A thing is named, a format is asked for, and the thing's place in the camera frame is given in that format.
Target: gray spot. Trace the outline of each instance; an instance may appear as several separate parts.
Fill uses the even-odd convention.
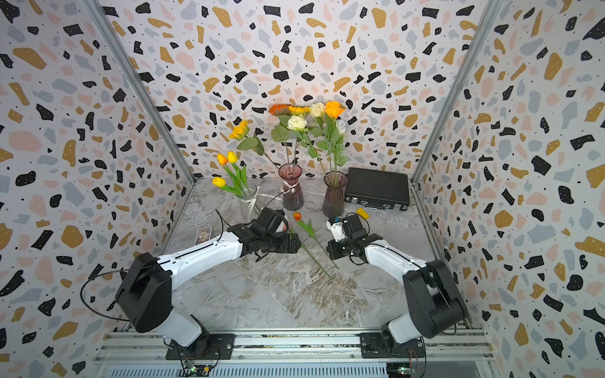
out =
[[[227,42],[227,44],[231,46],[236,53],[243,53],[246,51],[246,49],[244,49],[244,47],[241,45],[240,41],[235,38],[229,38],[225,42]]]
[[[269,42],[269,35],[263,29],[258,29],[258,38],[267,45],[267,47],[271,48],[271,42]]]
[[[540,93],[536,92],[536,91],[531,91],[529,93],[529,104],[528,104],[528,109],[530,112],[536,114],[538,112],[538,109],[540,109]]]
[[[531,41],[528,42],[526,44],[523,44],[520,48],[519,48],[519,52],[525,56],[527,55],[531,55],[533,53],[535,53],[535,51],[537,50],[537,48],[539,46],[541,46],[544,43],[544,38],[538,38],[535,41]]]
[[[105,134],[111,134],[112,132],[114,132],[116,130],[116,128],[114,127],[114,125],[113,125],[113,123],[111,122],[110,119],[101,118],[97,122],[97,130],[99,132],[102,132],[102,133],[105,133]]]
[[[76,63],[78,64],[78,66],[86,69],[86,70],[91,70],[92,72],[97,72],[93,66],[90,65],[90,63],[88,63],[88,59],[80,56],[78,54],[74,55],[74,59],[76,60]]]
[[[582,360],[584,357],[588,355],[586,352],[586,332],[580,331],[578,338],[571,344],[569,344],[569,349],[574,352],[575,356],[578,357],[578,360]]]
[[[418,40],[418,37],[416,36],[416,34],[414,34],[413,31],[410,30],[408,32],[408,36],[405,37],[405,41],[409,43],[409,45],[412,48],[412,50],[416,49],[416,40]]]
[[[57,161],[59,161],[59,159],[57,159],[54,156],[42,155],[38,158],[37,163],[46,164],[46,165],[55,165],[57,163]]]
[[[63,185],[63,190],[65,191],[65,199],[73,203],[76,207],[80,206],[82,202],[84,202],[84,196],[73,183],[65,183]]]
[[[40,294],[42,294],[41,288],[31,288],[31,289],[27,290],[27,292],[25,294],[23,294],[22,296],[12,299],[9,303],[15,304],[15,303],[21,303],[21,302],[38,301],[38,300],[40,300]]]
[[[197,4],[195,1],[190,1],[189,4],[181,11],[181,18],[184,20],[193,20],[197,17]]]
[[[73,85],[70,82],[66,82],[63,79],[56,79],[53,82],[53,88],[59,91],[63,91],[67,94],[73,94],[77,91],[77,88],[75,85]]]
[[[576,51],[578,51],[578,47],[580,47],[580,40],[576,39],[575,41],[571,41],[567,43],[565,46],[565,55],[573,55]]]
[[[568,183],[569,180],[571,180],[571,176],[574,174],[574,170],[574,168],[571,168],[563,172],[555,172],[553,178],[557,181],[563,181],[565,183]]]
[[[500,143],[498,143],[498,157],[501,160],[504,160],[508,155],[512,152],[511,140],[510,139],[502,139]]]
[[[340,19],[345,20],[345,21],[352,20],[353,17],[355,17],[355,14],[357,12],[357,7],[359,7],[359,3],[357,3],[357,2],[354,2],[351,5],[349,5],[349,7],[347,9],[343,10],[341,12],[341,14],[339,15]]]
[[[8,26],[8,36],[13,38],[14,40],[16,40],[19,43],[23,43],[25,42],[25,34],[23,34],[22,31],[20,31],[19,29],[17,29],[16,27],[9,25]]]
[[[536,224],[533,229],[528,231],[529,239],[532,243],[540,243],[544,240],[548,240],[550,238],[554,238],[557,234],[555,228],[552,226],[542,226],[540,224]]]
[[[52,93],[48,93],[46,91],[31,91],[34,96],[36,96],[37,98],[41,99],[42,101],[46,101],[46,102],[53,102],[53,94]]]

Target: clear glass vase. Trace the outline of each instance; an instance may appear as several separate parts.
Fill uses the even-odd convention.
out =
[[[281,186],[282,191],[286,191],[282,195],[283,205],[286,210],[295,211],[300,209],[304,204],[303,190],[298,182],[298,179],[303,174],[303,170],[298,164],[284,164],[277,171],[284,183]]]
[[[342,172],[328,172],[324,176],[324,204],[321,211],[328,218],[340,217],[344,211],[344,189],[347,186],[347,176]]]
[[[243,190],[244,195],[235,195],[240,205],[240,214],[242,223],[250,223],[258,218],[263,208],[258,198],[258,186],[248,183],[248,187]]]

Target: marble tabletop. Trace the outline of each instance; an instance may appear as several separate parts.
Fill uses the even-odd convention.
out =
[[[260,193],[274,196],[281,181],[256,179]],[[321,179],[301,179],[305,203],[299,212],[303,220],[312,219],[319,241],[327,245],[332,234],[325,227],[321,212],[325,185]],[[268,197],[260,197],[267,203]],[[281,208],[274,201],[272,208]],[[228,223],[241,221],[238,199],[212,185],[211,179],[197,181],[191,201],[172,236],[166,253],[194,245],[198,228],[212,227],[212,237],[221,232],[216,208]],[[345,204],[345,213],[359,205]],[[371,233],[410,255],[434,260],[416,205],[401,211],[365,209]],[[292,212],[286,211],[289,219]],[[325,252],[295,222],[291,222],[301,241],[333,276],[330,279],[300,249],[296,255],[270,254],[255,262],[248,255],[224,262],[181,285],[172,304],[193,314],[210,330],[249,327],[380,327],[407,312],[404,288],[380,268],[356,266],[347,258],[336,260]]]

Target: terrazzo wallpaper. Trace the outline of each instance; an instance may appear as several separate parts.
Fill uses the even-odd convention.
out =
[[[75,1],[0,0],[0,376],[91,376],[90,274],[157,253],[189,189]],[[86,289],[109,316],[119,275]]]
[[[197,177],[224,174],[215,156],[235,149],[228,135],[241,119],[285,162],[267,110],[328,100],[347,106],[347,166],[414,172],[486,4],[100,2]],[[265,157],[242,156],[254,174],[277,177]],[[321,172],[306,151],[297,157],[308,176]]]
[[[605,377],[603,5],[505,1],[420,181],[505,377]]]

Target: gold spot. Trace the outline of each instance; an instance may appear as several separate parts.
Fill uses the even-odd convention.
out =
[[[229,12],[225,9],[219,7],[213,7],[212,11],[215,15],[217,15],[218,20],[223,24],[224,27],[228,28],[231,26],[231,17],[229,17]]]
[[[475,119],[475,121],[473,121],[473,123],[475,125],[478,123],[483,123],[483,122],[491,122],[491,115],[489,115],[487,113],[479,113],[479,115],[477,116],[477,119]]]
[[[342,88],[346,83],[351,81],[350,77],[342,77],[334,82],[334,92]]]
[[[204,27],[197,25],[197,41],[199,43],[204,43]]]
[[[454,64],[454,55],[456,54],[455,48],[450,48],[448,53],[443,57],[443,61],[449,65]]]
[[[206,88],[206,93],[210,93],[212,91],[212,89],[214,88],[214,86],[219,82],[220,80],[217,79],[216,77],[211,77],[210,79],[206,80],[205,82],[203,82],[202,84],[204,85],[204,88]]]
[[[538,15],[535,17],[534,27],[531,29],[531,36],[534,37],[538,35],[540,32],[540,21],[542,20],[542,11],[538,12]]]
[[[519,347],[522,347],[529,342],[528,332],[525,330],[525,325],[523,323],[519,323],[519,327],[515,332],[515,341],[519,344]]]
[[[74,322],[63,323],[63,325],[59,328],[59,330],[54,334],[53,340],[56,341],[62,337],[67,337],[67,336],[73,334],[77,330],[77,325],[78,325],[78,323],[74,323]]]
[[[168,52],[168,49],[165,48],[164,46],[160,47],[160,59],[163,60],[164,62],[167,62],[167,63],[170,63],[170,64],[174,64],[174,60],[170,56],[170,53]]]
[[[588,110],[588,112],[586,112],[586,119],[584,119],[585,122],[594,122],[597,120],[597,118],[599,118],[599,115],[601,114],[601,110],[603,110],[603,107],[605,106],[605,102],[597,102],[595,104],[595,106],[592,107],[592,109]]]
[[[462,30],[473,29],[474,31],[477,31],[477,26],[467,20],[461,21],[460,27],[462,28]]]
[[[387,12],[380,8],[372,8],[372,16],[374,16],[374,23],[378,29],[384,28],[387,23]]]
[[[525,63],[521,64],[521,67],[519,67],[519,69],[517,71],[515,71],[514,74],[512,74],[511,81],[514,81],[517,78],[517,76],[521,75],[525,71],[525,68],[527,68]]]
[[[518,276],[513,276],[511,278],[511,282],[508,283],[508,286],[506,288],[508,289],[509,292],[513,292],[515,290],[515,285],[517,284],[517,278],[518,278]]]
[[[23,89],[21,88],[21,84],[9,83],[8,86],[10,87],[10,89],[13,90],[13,92],[15,92],[17,98],[19,99],[19,101],[21,101],[23,105],[27,106],[30,104],[30,102],[27,100],[27,97],[25,96],[25,93],[23,92]]]
[[[587,236],[583,242],[575,243],[575,247],[588,253],[594,253],[597,256],[605,257],[605,243],[592,236]]]
[[[118,33],[122,37],[124,37],[126,35],[126,32],[124,31],[124,29],[122,29],[122,27],[120,26],[120,24],[117,23],[117,21],[111,21],[111,25],[113,25],[114,30],[116,31],[116,33]]]
[[[427,22],[424,24],[424,28],[422,29],[422,35],[426,38],[431,35],[431,23]]]
[[[477,72],[475,72],[475,81],[477,83],[481,82],[481,77],[483,76],[483,72],[485,71],[485,66],[481,66],[479,67],[479,69],[477,70]]]
[[[69,162],[71,167],[76,166],[76,141],[71,139],[68,140],[63,147],[63,160]]]
[[[511,225],[512,219],[513,219],[513,217],[512,217],[512,215],[510,215],[508,213],[508,211],[502,210],[501,212],[496,214],[494,217],[495,226],[498,227],[499,229],[501,229],[503,227],[508,227]]]
[[[312,28],[316,28],[318,26],[321,26],[322,28],[325,29],[325,24],[321,21],[318,21],[314,18],[307,18],[307,24],[312,27]]]
[[[315,63],[315,56],[313,55],[313,47],[307,46],[307,49],[304,52],[304,60]]]
[[[586,178],[591,188],[598,187],[605,180],[605,164],[599,165],[586,171]]]
[[[540,297],[540,295],[542,295],[542,293],[544,293],[544,290],[546,290],[545,288],[543,288],[542,286],[534,283],[533,286],[534,292],[531,293],[529,296],[534,298],[534,299],[538,299]]]
[[[411,114],[405,118],[404,126],[407,128],[413,127],[416,121],[418,121],[418,114]]]
[[[167,27],[167,28],[169,28],[169,29],[172,29],[172,26],[171,26],[169,23],[164,22],[164,21],[160,21],[160,20],[155,19],[155,18],[148,18],[148,19],[147,19],[147,21],[148,21],[148,22],[149,22],[149,23],[150,23],[152,26],[155,26],[156,28],[161,28],[162,26],[165,26],[165,27]]]
[[[546,66],[546,71],[544,72],[544,78],[546,80],[554,79],[561,67],[563,67],[563,60],[559,54],[552,53],[550,58],[548,58],[548,65]]]
[[[569,324],[567,324],[565,319],[561,319],[559,324],[561,325],[561,328],[563,329],[563,331],[565,331],[566,334],[574,333],[574,330],[569,326]]]

